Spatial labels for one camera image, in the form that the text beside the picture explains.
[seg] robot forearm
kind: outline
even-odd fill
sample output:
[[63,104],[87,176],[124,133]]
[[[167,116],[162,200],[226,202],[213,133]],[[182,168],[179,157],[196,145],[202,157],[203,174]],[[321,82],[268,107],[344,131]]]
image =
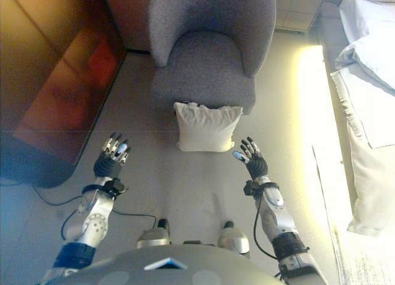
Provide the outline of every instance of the robot forearm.
[[286,209],[285,202],[280,194],[276,183],[270,182],[268,178],[255,179],[263,182],[261,196],[254,196],[256,206],[262,219],[262,228],[272,243],[278,260],[278,267],[284,280],[290,284],[325,285],[318,265],[313,256],[308,253],[299,233],[295,227],[292,216]]

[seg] wooden cabinet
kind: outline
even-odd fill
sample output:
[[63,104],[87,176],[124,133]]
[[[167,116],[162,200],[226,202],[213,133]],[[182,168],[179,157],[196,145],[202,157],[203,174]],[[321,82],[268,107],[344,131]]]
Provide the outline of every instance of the wooden cabinet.
[[324,0],[276,0],[276,28],[309,31]]

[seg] tiled floor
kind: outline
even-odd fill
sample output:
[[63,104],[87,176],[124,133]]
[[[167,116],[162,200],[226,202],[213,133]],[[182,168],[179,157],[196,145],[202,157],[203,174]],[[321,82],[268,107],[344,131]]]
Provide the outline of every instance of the tiled floor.
[[[269,175],[281,186],[301,237],[311,248],[329,284],[339,284],[328,232],[325,204],[318,178],[305,177],[300,132],[298,60],[310,45],[303,35],[275,33],[263,69],[257,74],[257,104],[242,117],[233,139],[251,135],[269,164]],[[185,153],[177,149],[175,118],[153,113],[149,89],[154,71],[150,57],[129,54],[74,175],[54,189],[40,189],[48,200],[62,201],[80,193],[93,179],[93,163],[113,131],[130,140],[131,156],[120,178],[130,190],[115,202],[124,212],[147,212],[166,217],[172,242],[187,239],[216,243],[224,222],[232,219],[250,239],[251,260],[267,273],[277,263],[261,254],[252,240],[255,206],[245,197],[249,178],[244,166],[226,153]],[[314,165],[309,173],[315,173]],[[34,284],[51,267],[61,245],[62,222],[78,205],[42,203],[29,186],[1,187],[1,282]],[[151,218],[112,214],[109,234],[95,260],[134,248],[139,235],[152,226]],[[263,232],[261,245],[272,251]]]

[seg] wire on floor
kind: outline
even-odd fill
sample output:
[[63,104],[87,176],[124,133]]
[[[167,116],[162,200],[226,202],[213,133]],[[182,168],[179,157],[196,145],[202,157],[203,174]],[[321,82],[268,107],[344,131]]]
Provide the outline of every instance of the wire on floor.
[[76,197],[73,197],[73,198],[71,198],[70,200],[67,200],[67,201],[65,201],[65,202],[61,202],[61,203],[52,203],[52,202],[48,202],[46,199],[44,199],[43,196],[40,194],[40,192],[36,189],[36,187],[35,187],[34,185],[32,185],[31,187],[34,189],[34,191],[37,193],[37,195],[39,196],[39,198],[40,198],[45,204],[48,204],[48,205],[51,205],[51,206],[62,206],[62,205],[65,205],[65,204],[68,204],[68,203],[72,202],[73,200],[77,200],[77,199],[79,199],[79,198],[82,197],[82,196],[76,196]]
[[156,225],[156,221],[157,218],[154,215],[150,215],[150,214],[134,214],[134,213],[123,213],[120,211],[117,211],[116,209],[112,209],[112,211],[114,211],[114,213],[119,214],[119,215],[125,215],[125,216],[141,216],[141,217],[151,217],[154,219],[154,225],[152,226],[152,228],[155,228]]
[[60,236],[62,237],[63,241],[66,241],[66,237],[64,236],[64,227],[66,226],[66,223],[68,222],[68,220],[70,218],[72,218],[72,216],[75,214],[75,212],[77,212],[77,210],[74,210],[67,218],[66,220],[63,222],[62,227],[60,229]]
[[[67,201],[65,201],[65,202],[61,202],[61,203],[52,203],[52,202],[49,202],[49,201],[47,201],[46,199],[44,199],[43,196],[40,194],[40,192],[34,187],[34,185],[32,185],[31,187],[32,187],[32,188],[34,189],[34,191],[37,193],[37,195],[39,196],[39,198],[40,198],[45,204],[48,204],[48,205],[50,205],[50,206],[61,206],[61,205],[65,205],[65,204],[68,204],[68,203],[72,202],[73,200],[76,200],[76,199],[79,199],[79,198],[83,197],[83,196],[76,196],[76,197],[73,197],[73,198],[71,198],[71,199],[69,199],[69,200],[67,200]],[[65,238],[65,236],[64,236],[64,227],[66,226],[66,223],[70,220],[70,218],[75,214],[76,211],[77,211],[77,210],[74,210],[74,211],[65,219],[65,221],[64,221],[63,224],[62,224],[62,227],[61,227],[61,229],[60,229],[60,236],[62,237],[62,239],[63,239],[64,241],[66,240],[66,238]],[[114,213],[116,213],[116,214],[123,215],[123,216],[151,217],[151,218],[154,219],[154,225],[152,226],[152,228],[155,228],[157,218],[156,218],[156,216],[154,216],[154,215],[150,215],[150,214],[124,213],[124,212],[117,211],[117,210],[115,210],[115,209],[112,209],[112,211],[113,211]]]
[[257,215],[255,216],[255,222],[254,222],[254,241],[256,246],[258,247],[258,249],[260,251],[262,251],[264,254],[266,254],[267,256],[269,256],[272,259],[277,260],[277,257],[273,256],[272,254],[266,252],[263,250],[263,248],[259,245],[258,240],[257,240],[257,222],[258,222],[258,216],[259,216],[259,211],[260,211],[260,206],[262,205],[262,197],[263,195],[260,195],[259,198],[259,205],[258,205],[258,210],[257,210]]

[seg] gray fabric upholstery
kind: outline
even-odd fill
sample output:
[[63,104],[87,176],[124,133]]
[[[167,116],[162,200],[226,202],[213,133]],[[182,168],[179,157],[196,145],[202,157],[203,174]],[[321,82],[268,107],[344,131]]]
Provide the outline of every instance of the gray fabric upholstery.
[[[162,67],[154,79],[154,99],[198,99],[207,106],[243,104],[246,113],[251,111],[253,76],[268,51],[275,12],[275,0],[150,0],[151,54]],[[192,37],[205,39],[204,33],[205,43]]]
[[168,65],[158,68],[152,85],[158,108],[174,102],[195,102],[208,108],[255,104],[254,79],[244,76],[240,51],[229,37],[217,32],[189,32],[175,44]]
[[188,31],[216,31],[238,44],[246,76],[262,65],[275,24],[275,0],[151,0],[149,37],[159,67],[167,65],[176,40]]

